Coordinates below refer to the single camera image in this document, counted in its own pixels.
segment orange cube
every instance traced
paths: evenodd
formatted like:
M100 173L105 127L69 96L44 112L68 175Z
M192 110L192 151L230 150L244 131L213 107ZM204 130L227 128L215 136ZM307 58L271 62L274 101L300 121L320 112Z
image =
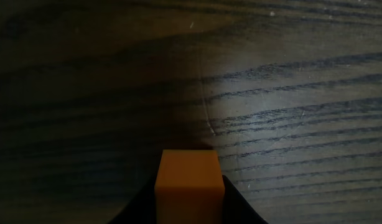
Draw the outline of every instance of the orange cube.
M164 150L155 183L158 224L219 224L224 183L216 151Z

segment wooden floor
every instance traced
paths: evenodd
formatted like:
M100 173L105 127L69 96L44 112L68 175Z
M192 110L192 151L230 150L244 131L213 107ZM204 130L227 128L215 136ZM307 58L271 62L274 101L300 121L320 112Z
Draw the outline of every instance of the wooden floor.
M0 0L0 223L106 223L205 144L270 224L382 223L382 0Z

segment orange object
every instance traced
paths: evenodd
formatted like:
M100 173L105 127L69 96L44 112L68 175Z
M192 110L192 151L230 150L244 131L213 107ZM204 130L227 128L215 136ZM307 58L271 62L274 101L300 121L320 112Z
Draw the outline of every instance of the orange object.
M216 151L164 150L155 183L157 224L219 224L224 191Z

